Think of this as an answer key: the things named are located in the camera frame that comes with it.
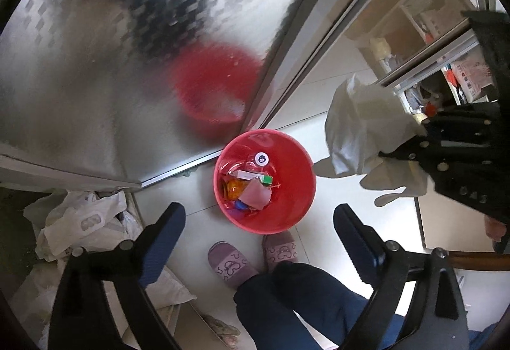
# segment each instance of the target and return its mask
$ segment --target pink paper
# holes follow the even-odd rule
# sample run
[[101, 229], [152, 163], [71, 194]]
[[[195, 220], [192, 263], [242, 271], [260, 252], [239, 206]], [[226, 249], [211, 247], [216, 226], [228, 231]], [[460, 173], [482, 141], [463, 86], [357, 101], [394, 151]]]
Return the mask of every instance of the pink paper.
[[259, 179], [254, 178], [243, 190], [239, 200], [254, 209], [262, 210], [271, 200], [271, 189], [265, 187]]

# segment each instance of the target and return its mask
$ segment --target dark blue pants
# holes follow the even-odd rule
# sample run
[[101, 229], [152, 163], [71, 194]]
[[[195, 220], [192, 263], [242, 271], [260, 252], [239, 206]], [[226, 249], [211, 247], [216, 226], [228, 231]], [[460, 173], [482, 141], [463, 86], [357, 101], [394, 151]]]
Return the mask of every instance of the dark blue pants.
[[[246, 281], [234, 301], [238, 318], [258, 350], [321, 350], [294, 311], [340, 345], [367, 304], [366, 298], [327, 272], [292, 262], [281, 262], [272, 274]], [[393, 316], [381, 348], [396, 341], [403, 322], [402, 316]], [[480, 346], [486, 332], [470, 331], [470, 350]]]

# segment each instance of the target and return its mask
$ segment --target slipper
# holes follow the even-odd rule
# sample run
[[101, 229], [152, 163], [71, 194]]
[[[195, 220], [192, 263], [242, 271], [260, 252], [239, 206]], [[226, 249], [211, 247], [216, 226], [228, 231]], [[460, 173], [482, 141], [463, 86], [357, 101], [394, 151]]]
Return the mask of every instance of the slipper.
[[241, 252], [226, 242], [215, 243], [207, 258], [211, 268], [234, 289], [259, 273]]
[[262, 240], [262, 248], [269, 272], [272, 272], [282, 261], [297, 262], [296, 242], [288, 230], [266, 235]]

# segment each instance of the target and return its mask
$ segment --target yellow object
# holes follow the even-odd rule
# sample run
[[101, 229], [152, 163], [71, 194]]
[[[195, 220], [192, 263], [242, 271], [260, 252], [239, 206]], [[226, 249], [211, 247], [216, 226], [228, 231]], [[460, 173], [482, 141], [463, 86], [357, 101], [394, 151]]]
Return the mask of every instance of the yellow object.
[[237, 200], [244, 188], [248, 185], [249, 180], [232, 179], [226, 183], [226, 197], [228, 200]]

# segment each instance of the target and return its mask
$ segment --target metal bolt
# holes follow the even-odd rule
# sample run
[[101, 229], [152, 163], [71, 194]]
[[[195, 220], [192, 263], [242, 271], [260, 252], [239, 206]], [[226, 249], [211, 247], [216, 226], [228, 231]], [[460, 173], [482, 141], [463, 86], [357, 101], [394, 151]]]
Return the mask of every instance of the metal bolt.
[[133, 248], [134, 244], [135, 243], [131, 239], [126, 239], [125, 241], [119, 243], [119, 248], [121, 248], [121, 250], [130, 250]]
[[85, 252], [85, 249], [79, 246], [78, 248], [72, 250], [71, 255], [74, 257], [79, 257], [83, 254], [83, 252]]
[[438, 170], [439, 171], [446, 171], [449, 168], [450, 168], [450, 166], [447, 163], [445, 163], [445, 162], [441, 162], [441, 163], [438, 164]]
[[396, 252], [400, 249], [400, 245], [395, 241], [386, 241], [386, 247], [393, 252]]
[[448, 252], [443, 248], [435, 248], [434, 252], [440, 258], [446, 258], [448, 256]]

